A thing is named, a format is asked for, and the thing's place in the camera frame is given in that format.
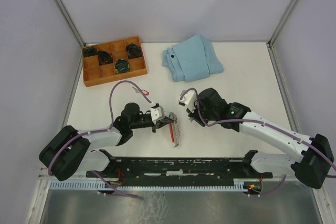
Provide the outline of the red handled metal keyring holder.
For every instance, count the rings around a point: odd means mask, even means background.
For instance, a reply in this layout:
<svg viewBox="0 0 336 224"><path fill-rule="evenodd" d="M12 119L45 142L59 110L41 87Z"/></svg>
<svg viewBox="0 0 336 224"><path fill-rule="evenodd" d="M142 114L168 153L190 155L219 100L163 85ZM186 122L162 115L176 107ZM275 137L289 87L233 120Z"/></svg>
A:
<svg viewBox="0 0 336 224"><path fill-rule="evenodd" d="M174 147L178 147L180 142L180 129L177 121L177 116L175 113L170 112L169 113L169 118L173 120L173 122L169 125L170 127L170 136L172 143L174 144Z"/></svg>

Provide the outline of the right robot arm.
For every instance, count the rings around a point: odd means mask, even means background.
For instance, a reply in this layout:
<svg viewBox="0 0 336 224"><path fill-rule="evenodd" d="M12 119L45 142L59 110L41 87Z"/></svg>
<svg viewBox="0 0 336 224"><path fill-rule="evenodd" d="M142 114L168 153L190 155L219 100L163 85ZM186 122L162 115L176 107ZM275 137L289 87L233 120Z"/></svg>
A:
<svg viewBox="0 0 336 224"><path fill-rule="evenodd" d="M178 102L186 107L188 117L202 127L220 125L255 137L282 152L249 151L247 161L241 164L246 177L258 173L290 175L310 188L320 189L330 177L330 169L335 169L331 146L321 134L312 137L277 126L241 103L226 102L213 88L201 93L189 88L181 93Z"/></svg>

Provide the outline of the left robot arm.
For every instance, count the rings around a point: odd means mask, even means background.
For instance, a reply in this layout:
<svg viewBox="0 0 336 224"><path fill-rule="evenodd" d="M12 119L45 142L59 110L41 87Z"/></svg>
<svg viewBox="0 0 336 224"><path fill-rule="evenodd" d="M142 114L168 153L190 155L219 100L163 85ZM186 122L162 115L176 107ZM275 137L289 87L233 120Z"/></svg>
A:
<svg viewBox="0 0 336 224"><path fill-rule="evenodd" d="M85 132L71 125L63 127L40 152L39 160L47 167L49 175L59 181L67 180L76 172L92 170L110 177L116 171L116 164L106 147L125 144L135 129L150 128L155 132L175 122L176 115L165 114L159 104L142 112L138 104L128 103L107 128Z"/></svg>

